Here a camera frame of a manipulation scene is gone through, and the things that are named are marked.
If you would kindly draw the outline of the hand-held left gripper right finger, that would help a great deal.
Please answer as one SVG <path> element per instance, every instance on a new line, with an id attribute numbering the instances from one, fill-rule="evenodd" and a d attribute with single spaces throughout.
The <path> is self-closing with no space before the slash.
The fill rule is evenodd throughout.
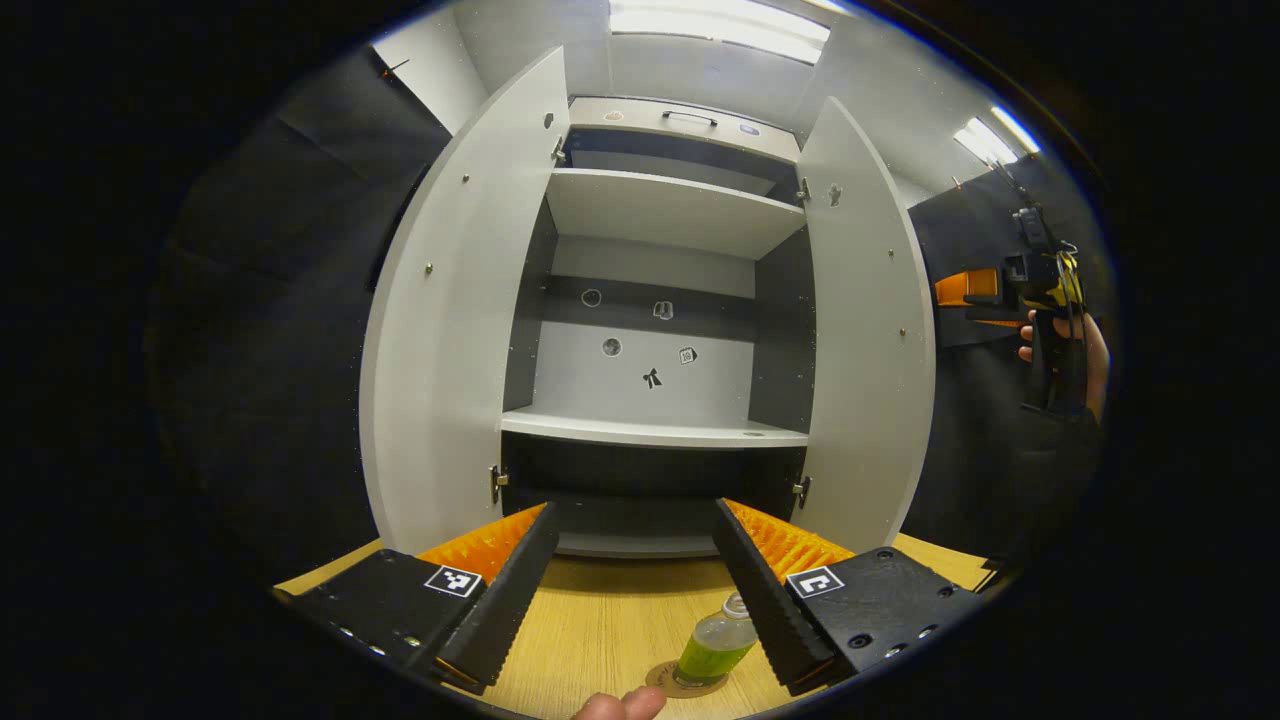
<path id="1" fill-rule="evenodd" d="M 983 606 L 901 550 L 852 553 L 730 498 L 716 501 L 712 538 L 792 696 L 908 659 Z"/>

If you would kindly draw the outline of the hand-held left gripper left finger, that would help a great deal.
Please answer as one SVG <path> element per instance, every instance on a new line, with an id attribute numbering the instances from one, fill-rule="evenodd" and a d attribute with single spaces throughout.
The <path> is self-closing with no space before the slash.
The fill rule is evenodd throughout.
<path id="1" fill-rule="evenodd" d="M 494 687 L 559 543 L 535 505 L 420 555 L 381 548 L 275 597 L 344 647 L 420 684 Z"/>

